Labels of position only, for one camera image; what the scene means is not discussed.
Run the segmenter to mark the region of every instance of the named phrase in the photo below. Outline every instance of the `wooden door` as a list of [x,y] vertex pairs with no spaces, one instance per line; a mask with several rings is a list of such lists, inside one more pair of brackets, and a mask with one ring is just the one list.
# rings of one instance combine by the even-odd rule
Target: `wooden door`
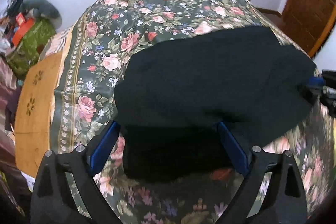
[[335,3],[336,0],[288,0],[281,29],[313,56],[335,22]]

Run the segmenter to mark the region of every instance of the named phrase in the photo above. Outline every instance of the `gray object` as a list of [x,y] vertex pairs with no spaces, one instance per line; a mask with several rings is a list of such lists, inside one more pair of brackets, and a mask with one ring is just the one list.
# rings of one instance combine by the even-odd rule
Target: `gray object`
[[47,0],[24,0],[20,12],[28,12],[31,18],[55,19],[60,16],[59,11]]
[[256,153],[259,153],[261,151],[261,148],[260,148],[260,146],[253,145],[252,150]]
[[286,151],[285,151],[285,155],[286,155],[287,157],[291,157],[291,156],[293,156],[293,153],[292,153],[291,151],[289,151],[289,150],[286,150]]
[[76,151],[77,151],[77,152],[83,152],[84,149],[85,149],[85,146],[84,146],[84,145],[79,145],[79,146],[76,147]]
[[48,150],[44,154],[45,154],[46,157],[50,157],[53,154],[53,151],[52,150]]

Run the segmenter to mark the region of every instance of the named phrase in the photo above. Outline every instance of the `rose print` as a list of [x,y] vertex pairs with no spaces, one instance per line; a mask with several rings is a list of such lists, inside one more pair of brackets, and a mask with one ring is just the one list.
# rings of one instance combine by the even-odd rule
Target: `rose print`
[[128,60],[130,60],[130,57],[129,56],[125,56],[123,59],[122,59],[122,63],[123,64],[126,64],[128,62]]
[[121,1],[121,2],[119,3],[119,5],[120,5],[121,7],[127,7],[127,6],[128,6],[128,3],[127,3],[126,1]]
[[113,5],[113,4],[118,4],[117,0],[105,0],[106,5]]
[[320,155],[318,155],[315,159],[314,175],[320,177],[322,175],[322,170],[323,170],[323,162],[321,160]]
[[145,14],[145,15],[148,15],[149,13],[152,12],[150,9],[147,9],[147,8],[141,8],[141,9],[139,9],[139,11],[140,11],[142,14]]
[[152,41],[157,35],[158,34],[156,32],[148,32],[148,40]]
[[94,107],[95,101],[87,96],[80,96],[78,99],[78,104],[76,104],[76,109],[79,114],[79,118],[91,122],[93,114],[97,111]]
[[303,177],[303,187],[305,189],[305,191],[308,191],[310,189],[311,186],[311,177],[312,177],[312,171],[311,168],[309,168],[306,172],[306,174]]
[[98,26],[96,22],[90,22],[86,25],[86,31],[88,37],[95,38],[97,35]]
[[175,13],[173,13],[173,12],[163,12],[163,15],[164,15],[166,18],[173,19],[174,16],[175,16]]
[[109,183],[110,177],[101,177],[99,179],[100,187],[99,190],[102,193],[103,196],[107,196],[108,194],[110,196],[113,196],[113,189],[114,187]]
[[109,57],[104,57],[102,65],[109,71],[112,71],[116,68],[121,68],[120,58],[118,57],[118,54],[110,54]]
[[226,10],[223,7],[216,7],[215,9],[213,9],[218,15],[221,15],[222,17],[226,16]]
[[157,23],[164,23],[165,21],[162,16],[153,17],[153,20]]
[[318,189],[317,189],[317,187],[314,187],[313,195],[312,195],[312,197],[311,197],[312,200],[315,201],[316,198],[317,198],[317,196],[318,196]]
[[277,153],[281,153],[284,152],[285,150],[289,150],[289,142],[287,140],[286,137],[281,137],[278,141],[277,141],[277,147],[276,147],[276,151]]
[[265,147],[263,147],[263,150],[267,153],[275,153],[275,149],[274,149],[274,142],[266,145]]
[[87,68],[87,70],[91,71],[91,72],[95,71],[96,69],[97,69],[96,66],[90,66],[90,67]]
[[206,22],[202,21],[200,25],[195,29],[195,34],[205,34],[211,32],[212,27]]
[[139,34],[128,34],[121,42],[121,50],[129,52],[138,43]]
[[114,165],[119,167],[123,162],[123,152],[125,147],[125,139],[123,137],[118,138],[117,140],[117,149],[111,154],[111,159],[113,159]]
[[227,23],[227,24],[222,24],[222,27],[223,27],[224,29],[234,29],[233,25],[232,25],[232,24],[229,24],[229,23]]
[[244,12],[240,10],[238,7],[231,7],[230,11],[238,15],[242,15],[242,16],[244,15]]

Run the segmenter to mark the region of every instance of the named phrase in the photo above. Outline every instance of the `paw print design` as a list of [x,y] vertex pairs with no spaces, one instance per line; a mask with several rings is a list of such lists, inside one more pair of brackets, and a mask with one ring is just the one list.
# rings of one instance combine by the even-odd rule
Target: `paw print design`
[[27,104],[27,112],[26,115],[31,115],[32,111],[34,110],[35,106],[35,98],[30,98],[29,103]]
[[37,85],[37,83],[42,79],[43,71],[39,70],[39,72],[35,75],[35,79],[33,81],[34,85]]

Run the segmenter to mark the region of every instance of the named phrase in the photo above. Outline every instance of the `metal screw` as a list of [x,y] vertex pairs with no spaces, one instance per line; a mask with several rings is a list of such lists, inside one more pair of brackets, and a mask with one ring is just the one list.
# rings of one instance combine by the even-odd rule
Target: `metal screw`
[[259,153],[261,151],[261,148],[260,148],[260,146],[253,145],[252,150],[256,153]]
[[285,151],[285,155],[286,155],[287,157],[291,157],[291,156],[293,156],[293,153],[292,153],[291,151],[289,151],[289,150],[286,150],[286,151]]
[[84,145],[79,145],[79,146],[76,147],[76,151],[77,151],[77,152],[83,152],[84,149],[85,149],[85,146],[84,146]]
[[46,151],[46,152],[44,153],[44,155],[45,155],[46,157],[50,157],[52,154],[53,154],[53,151],[52,151],[52,150],[48,150],[48,151]]

